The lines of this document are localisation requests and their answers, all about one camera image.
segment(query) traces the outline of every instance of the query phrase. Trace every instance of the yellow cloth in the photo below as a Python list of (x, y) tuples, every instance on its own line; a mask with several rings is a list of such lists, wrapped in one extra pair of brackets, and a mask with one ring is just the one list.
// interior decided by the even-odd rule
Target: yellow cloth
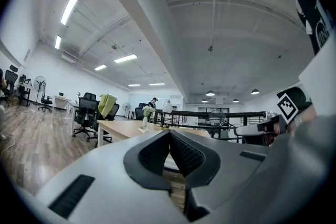
[(108, 94), (102, 94), (98, 105), (99, 113), (106, 118), (106, 116), (111, 112), (114, 104), (116, 103), (116, 98)]

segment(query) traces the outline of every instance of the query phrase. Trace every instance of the table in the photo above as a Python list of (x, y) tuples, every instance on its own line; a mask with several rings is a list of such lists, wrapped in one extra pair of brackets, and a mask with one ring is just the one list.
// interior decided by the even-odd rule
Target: table
[(59, 95), (54, 95), (54, 101), (52, 103), (52, 107), (53, 107), (53, 110), (54, 110), (54, 107), (57, 107), (56, 106), (56, 100), (59, 100), (60, 102), (65, 102), (65, 106), (66, 108), (68, 108), (68, 102), (71, 101), (70, 99), (66, 99), (65, 97), (63, 96), (59, 96)]
[[(97, 122), (99, 124), (98, 147), (103, 145), (104, 131), (119, 138), (120, 140), (125, 140), (128, 138), (143, 135), (143, 133), (138, 130), (138, 128), (142, 126), (142, 121), (97, 121)], [(158, 125), (154, 123), (147, 123), (147, 129), (150, 130), (151, 132), (162, 131), (158, 127)], [(178, 127), (170, 127), (169, 130), (181, 130), (199, 136), (211, 138), (209, 133), (204, 130), (194, 130)], [(173, 160), (170, 154), (168, 155), (164, 163), (164, 167), (172, 170), (178, 170), (178, 167), (176, 166), (175, 161)]]
[(68, 124), (68, 114), (70, 114), (70, 109), (72, 109), (72, 116), (71, 116), (71, 129), (70, 129), (70, 134), (74, 132), (75, 128), (75, 115), (76, 115), (76, 110), (79, 110), (79, 104), (69, 102), (67, 103), (67, 112), (66, 112), (66, 119), (65, 122)]
[(27, 97), (27, 104), (26, 106), (28, 106), (28, 102), (29, 102), (29, 96), (30, 96), (30, 91), (32, 89), (32, 85), (31, 84), (23, 84), (23, 83), (19, 83), (19, 86), (24, 87), (23, 91), (20, 94), (20, 98), (19, 98), (19, 105), (21, 105), (22, 100), (24, 98), (24, 91), (26, 91), (26, 88), (28, 88), (28, 97)]

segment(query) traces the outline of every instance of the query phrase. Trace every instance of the white wall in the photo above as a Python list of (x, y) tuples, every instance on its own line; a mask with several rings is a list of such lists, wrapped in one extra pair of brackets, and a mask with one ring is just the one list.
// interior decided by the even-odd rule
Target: white wall
[(309, 101), (309, 97), (306, 93), (306, 90), (303, 88), (303, 85), (301, 82), (297, 82), (291, 86), (285, 87), (283, 89), (278, 89), (276, 91), (273, 91), (268, 94), (264, 94), (260, 97), (257, 97), (256, 99), (246, 102), (243, 105), (243, 111), (242, 112), (254, 112), (254, 111), (266, 111), (269, 110), (270, 112), (276, 112), (278, 114), (281, 113), (280, 109), (277, 106), (277, 103), (279, 102), (279, 98), (277, 97), (277, 93), (281, 92), (284, 89), (289, 89), (292, 87), (299, 87), (306, 95), (307, 101)]
[[(117, 115), (124, 115), (122, 104), (128, 102), (129, 93), (117, 88), (116, 86), (102, 81), (101, 79), (78, 68), (75, 64), (70, 64), (61, 59), (61, 52), (40, 44), (37, 46), (31, 57), (24, 74), (32, 81), (37, 76), (43, 76), (47, 80), (46, 95), (53, 97), (59, 92), (64, 93), (64, 97), (71, 99), (73, 102), (78, 100), (77, 93), (81, 97), (86, 92), (94, 93), (99, 100), (99, 95), (105, 93), (118, 98), (117, 103), (120, 105)], [(37, 91), (32, 90), (30, 99), (36, 100)]]
[(182, 110), (182, 96), (178, 89), (158, 89), (160, 86), (153, 86), (153, 90), (133, 90), (129, 94), (128, 102), (131, 104), (131, 111), (139, 106), (139, 103), (148, 103), (154, 97), (158, 100), (156, 102), (156, 108), (162, 109), (164, 101), (170, 99), (172, 105), (178, 106), (179, 110)]
[(0, 23), (0, 39), (12, 56), (25, 66), (38, 43), (39, 0), (11, 0)]

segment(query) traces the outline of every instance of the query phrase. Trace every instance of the office chair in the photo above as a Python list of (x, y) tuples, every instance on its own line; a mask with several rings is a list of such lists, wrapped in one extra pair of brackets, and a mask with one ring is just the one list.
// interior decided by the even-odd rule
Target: office chair
[(135, 120), (142, 121), (143, 120), (143, 110), (142, 108), (135, 108)]
[(75, 121), (81, 125), (81, 128), (77, 132), (73, 131), (73, 137), (76, 137), (76, 134), (85, 133), (88, 136), (86, 141), (89, 142), (91, 138), (89, 133), (96, 135), (95, 131), (91, 131), (86, 128), (92, 127), (93, 121), (96, 117), (98, 104), (99, 102), (95, 100), (89, 100), (84, 97), (79, 98), (79, 108), (75, 117)]
[(10, 70), (6, 70), (5, 73), (5, 80), (7, 81), (7, 88), (9, 86), (9, 89), (5, 89), (3, 90), (4, 92), (4, 100), (6, 101), (7, 105), (9, 106), (9, 101), (8, 101), (8, 97), (10, 97), (13, 93), (14, 93), (14, 84), (17, 80), (18, 74), (16, 74), (15, 72), (17, 72), (17, 68), (13, 65), (11, 65)]
[(148, 103), (139, 103), (139, 105), (138, 105), (138, 108), (143, 108), (144, 106), (147, 106), (148, 105)]
[[(214, 127), (219, 127), (219, 123), (215, 123), (214, 124)], [(215, 134), (218, 134), (218, 138), (221, 136), (221, 128), (218, 128), (218, 129), (210, 129), (209, 130), (209, 134), (211, 136), (211, 138), (214, 138)]]
[(96, 95), (93, 94), (93, 93), (86, 92), (84, 94), (83, 98), (95, 101), (96, 100)]
[(51, 109), (48, 107), (48, 105), (53, 104), (53, 102), (52, 102), (52, 100), (50, 100), (50, 98), (51, 98), (50, 96), (47, 96), (47, 99), (45, 99), (45, 96), (46, 96), (45, 88), (46, 88), (46, 86), (45, 86), (45, 84), (43, 84), (43, 95), (42, 95), (42, 98), (41, 98), (41, 103), (43, 104), (43, 106), (40, 106), (38, 108), (38, 110), (40, 110), (40, 109), (43, 110), (44, 109), (43, 112), (46, 112), (46, 109), (47, 109), (51, 113)]
[[(103, 120), (106, 120), (106, 121), (113, 121), (114, 120), (114, 117), (117, 113), (117, 111), (119, 110), (119, 105), (118, 104), (114, 104), (113, 105), (113, 108), (111, 110), (111, 112), (106, 116), (106, 118), (104, 119), (104, 117), (99, 113), (98, 109), (97, 109), (97, 114), (96, 114), (96, 120), (93, 122), (92, 124), (92, 128), (95, 130), (95, 131), (98, 131), (98, 122), (97, 121), (103, 121)], [(94, 136), (94, 137), (90, 137), (89, 139), (98, 139), (98, 136)], [(112, 143), (112, 137), (110, 136), (104, 136), (103, 137), (104, 141), (108, 142), (108, 143)]]

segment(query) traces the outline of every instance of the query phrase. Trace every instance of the ceiling beam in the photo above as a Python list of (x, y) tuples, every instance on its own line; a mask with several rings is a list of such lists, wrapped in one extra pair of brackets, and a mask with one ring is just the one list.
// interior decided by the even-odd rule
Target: ceiling beam
[(183, 97), (188, 100), (181, 40), (166, 0), (119, 0), (137, 23)]
[(89, 39), (89, 41), (85, 45), (83, 45), (81, 51), (79, 52), (79, 57), (87, 54), (97, 42), (102, 41), (106, 36), (111, 34), (113, 31), (130, 23), (131, 21), (133, 21), (132, 17), (127, 15), (126, 17), (123, 17), (117, 22), (114, 22), (112, 25), (108, 25), (104, 29), (100, 30), (98, 34), (95, 33), (93, 37)]

